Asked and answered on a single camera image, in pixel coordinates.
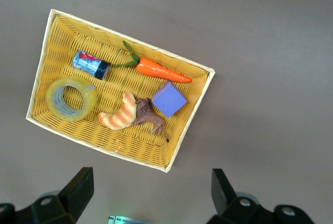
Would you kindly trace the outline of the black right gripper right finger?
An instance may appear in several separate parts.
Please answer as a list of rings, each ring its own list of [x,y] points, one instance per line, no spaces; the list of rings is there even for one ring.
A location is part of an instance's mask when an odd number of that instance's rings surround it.
[[[211,196],[216,209],[208,223],[313,223],[302,209],[277,205],[269,211],[247,196],[238,196],[222,169],[212,169]]]

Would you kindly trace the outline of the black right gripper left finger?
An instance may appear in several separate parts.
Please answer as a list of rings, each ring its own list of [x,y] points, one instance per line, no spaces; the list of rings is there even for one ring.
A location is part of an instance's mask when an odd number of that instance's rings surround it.
[[[19,211],[1,203],[1,223],[77,223],[93,194],[93,168],[83,167],[57,195],[40,197]]]

